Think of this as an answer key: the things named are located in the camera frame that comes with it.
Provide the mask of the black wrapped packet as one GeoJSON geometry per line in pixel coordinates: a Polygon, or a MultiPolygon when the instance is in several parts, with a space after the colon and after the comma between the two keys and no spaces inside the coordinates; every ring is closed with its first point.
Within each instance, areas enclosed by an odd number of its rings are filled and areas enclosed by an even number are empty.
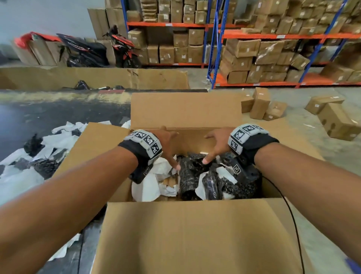
{"type": "Polygon", "coordinates": [[[185,158],[179,162],[179,195],[184,201],[200,201],[196,195],[196,188],[199,184],[199,176],[203,173],[203,168],[193,168],[185,158]]]}
{"type": "Polygon", "coordinates": [[[178,155],[176,157],[177,161],[180,162],[182,159],[186,159],[190,162],[193,168],[205,168],[210,166],[209,164],[204,164],[203,159],[206,157],[208,153],[187,153],[187,156],[185,155],[178,155]]]}
{"type": "Polygon", "coordinates": [[[222,200],[222,192],[219,188],[219,176],[216,169],[211,168],[201,179],[205,191],[206,200],[222,200]]]}
{"type": "Polygon", "coordinates": [[[231,199],[258,199],[261,197],[261,181],[242,181],[241,184],[222,178],[219,192],[224,200],[231,199]]]}

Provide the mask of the tall upright cardboard box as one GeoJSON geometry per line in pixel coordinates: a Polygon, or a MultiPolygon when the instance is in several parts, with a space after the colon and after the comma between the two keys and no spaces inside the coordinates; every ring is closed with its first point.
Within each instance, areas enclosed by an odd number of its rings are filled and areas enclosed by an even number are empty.
{"type": "Polygon", "coordinates": [[[270,104],[270,93],[267,88],[256,87],[252,95],[254,99],[250,118],[262,120],[270,104]]]}

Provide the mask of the tall leaning cardboard sheets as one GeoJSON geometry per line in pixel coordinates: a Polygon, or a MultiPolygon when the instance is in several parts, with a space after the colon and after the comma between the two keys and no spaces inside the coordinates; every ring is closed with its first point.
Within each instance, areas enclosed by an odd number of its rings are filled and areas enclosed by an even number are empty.
{"type": "Polygon", "coordinates": [[[122,0],[104,0],[105,8],[88,8],[88,14],[97,40],[110,40],[106,32],[116,25],[119,34],[128,38],[122,0]]]}

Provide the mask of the heap of large wrapped cartons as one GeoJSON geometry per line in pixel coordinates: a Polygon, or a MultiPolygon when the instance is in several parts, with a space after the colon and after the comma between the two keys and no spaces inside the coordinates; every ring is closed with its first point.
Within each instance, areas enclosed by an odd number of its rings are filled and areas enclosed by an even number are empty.
{"type": "Polygon", "coordinates": [[[226,39],[211,76],[220,86],[361,86],[361,44],[321,61],[326,38],[226,39]]]}

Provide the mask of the long flat cardboard sheet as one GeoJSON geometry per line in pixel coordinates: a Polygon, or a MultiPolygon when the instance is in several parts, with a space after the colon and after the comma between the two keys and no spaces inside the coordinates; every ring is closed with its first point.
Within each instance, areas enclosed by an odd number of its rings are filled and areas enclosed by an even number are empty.
{"type": "Polygon", "coordinates": [[[90,88],[189,89],[188,74],[177,69],[8,67],[0,68],[0,90],[55,91],[84,81],[90,88]]]}

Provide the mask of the small cardboard box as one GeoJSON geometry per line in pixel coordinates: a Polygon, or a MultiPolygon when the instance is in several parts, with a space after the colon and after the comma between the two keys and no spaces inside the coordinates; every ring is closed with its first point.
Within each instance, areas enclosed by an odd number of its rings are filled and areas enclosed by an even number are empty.
{"type": "Polygon", "coordinates": [[[243,95],[241,98],[241,111],[242,113],[249,113],[252,110],[255,99],[249,95],[243,95]]]}
{"type": "Polygon", "coordinates": [[[281,118],[285,113],[287,106],[288,104],[285,102],[272,101],[263,116],[263,120],[272,121],[281,118]]]}

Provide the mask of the person's right hand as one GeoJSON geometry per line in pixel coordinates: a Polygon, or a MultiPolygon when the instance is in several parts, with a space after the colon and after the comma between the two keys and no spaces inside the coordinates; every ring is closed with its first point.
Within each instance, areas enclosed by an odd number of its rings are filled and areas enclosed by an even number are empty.
{"type": "Polygon", "coordinates": [[[228,145],[228,139],[235,127],[223,127],[215,130],[221,130],[221,135],[219,139],[215,139],[215,146],[211,152],[209,152],[206,157],[203,159],[204,164],[209,164],[212,162],[217,156],[227,153],[230,151],[230,147],[228,145]]]}

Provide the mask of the heap of taped cartons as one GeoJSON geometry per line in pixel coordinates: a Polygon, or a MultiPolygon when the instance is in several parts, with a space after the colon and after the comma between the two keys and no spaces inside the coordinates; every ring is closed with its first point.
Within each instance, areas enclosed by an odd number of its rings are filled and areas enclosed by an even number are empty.
{"type": "Polygon", "coordinates": [[[250,0],[233,21],[261,34],[360,34],[361,0],[250,0]]]}

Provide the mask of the large cardboard box with holes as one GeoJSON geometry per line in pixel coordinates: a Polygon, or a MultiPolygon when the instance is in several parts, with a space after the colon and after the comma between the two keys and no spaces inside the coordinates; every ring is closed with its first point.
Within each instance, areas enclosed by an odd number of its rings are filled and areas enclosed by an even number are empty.
{"type": "Polygon", "coordinates": [[[341,104],[326,103],[317,116],[331,138],[353,141],[361,134],[361,125],[349,117],[341,104]]]}

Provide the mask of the row of square brown cartons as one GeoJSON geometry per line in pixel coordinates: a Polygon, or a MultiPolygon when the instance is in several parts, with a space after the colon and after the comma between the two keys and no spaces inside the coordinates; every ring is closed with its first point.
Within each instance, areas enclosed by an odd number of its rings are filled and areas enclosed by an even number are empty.
{"type": "Polygon", "coordinates": [[[142,65],[207,66],[210,43],[204,28],[143,27],[128,32],[142,65]]]}

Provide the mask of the person's left hand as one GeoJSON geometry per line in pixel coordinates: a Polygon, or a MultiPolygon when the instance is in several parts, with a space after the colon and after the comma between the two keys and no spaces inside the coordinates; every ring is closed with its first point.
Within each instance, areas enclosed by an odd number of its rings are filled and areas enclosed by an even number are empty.
{"type": "Polygon", "coordinates": [[[165,158],[174,169],[180,171],[181,166],[172,155],[172,140],[169,140],[169,131],[166,126],[161,126],[159,129],[152,129],[150,132],[153,133],[160,141],[162,146],[162,157],[165,158]]]}

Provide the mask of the row of small stacked cartons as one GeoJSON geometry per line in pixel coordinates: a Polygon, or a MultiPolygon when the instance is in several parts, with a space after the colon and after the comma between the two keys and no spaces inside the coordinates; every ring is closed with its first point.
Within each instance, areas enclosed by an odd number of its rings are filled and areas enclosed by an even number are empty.
{"type": "Polygon", "coordinates": [[[222,19],[226,0],[138,0],[138,9],[126,11],[126,22],[145,24],[210,25],[222,19]]]}

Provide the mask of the flat labelled cardboard box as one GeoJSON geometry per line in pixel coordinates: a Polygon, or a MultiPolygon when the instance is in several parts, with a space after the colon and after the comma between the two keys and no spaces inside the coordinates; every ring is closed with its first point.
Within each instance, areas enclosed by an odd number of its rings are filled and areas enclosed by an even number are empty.
{"type": "Polygon", "coordinates": [[[310,112],[313,115],[317,115],[325,107],[327,103],[337,103],[342,104],[345,101],[345,98],[340,96],[313,96],[310,98],[309,102],[305,106],[305,110],[310,112]]]}

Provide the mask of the white paper scrap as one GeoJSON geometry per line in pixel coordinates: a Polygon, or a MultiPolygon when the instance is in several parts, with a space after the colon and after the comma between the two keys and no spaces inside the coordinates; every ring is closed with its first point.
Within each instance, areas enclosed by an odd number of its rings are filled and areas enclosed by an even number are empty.
{"type": "Polygon", "coordinates": [[[79,240],[80,235],[81,234],[78,233],[74,237],[72,237],[64,246],[62,246],[55,254],[53,254],[52,257],[48,259],[48,262],[58,258],[64,258],[66,256],[68,248],[70,248],[76,241],[79,240]]]}

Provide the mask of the crumpled white paper sheet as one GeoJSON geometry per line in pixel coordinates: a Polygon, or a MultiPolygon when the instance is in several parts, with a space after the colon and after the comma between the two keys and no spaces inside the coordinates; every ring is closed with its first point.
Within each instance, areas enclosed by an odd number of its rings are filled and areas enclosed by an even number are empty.
{"type": "Polygon", "coordinates": [[[165,158],[157,159],[140,184],[132,182],[131,194],[135,202],[152,202],[179,193],[178,171],[165,158]]]}
{"type": "MultiPolygon", "coordinates": [[[[227,180],[233,182],[233,184],[237,183],[237,179],[235,179],[235,177],[225,168],[225,167],[211,167],[216,169],[218,176],[219,176],[219,184],[222,178],[226,178],[227,180]]],[[[203,172],[200,174],[199,176],[199,184],[198,187],[196,188],[195,192],[196,195],[201,198],[201,200],[206,200],[205,199],[205,191],[204,191],[204,187],[202,185],[201,179],[205,176],[206,172],[203,172]]]]}

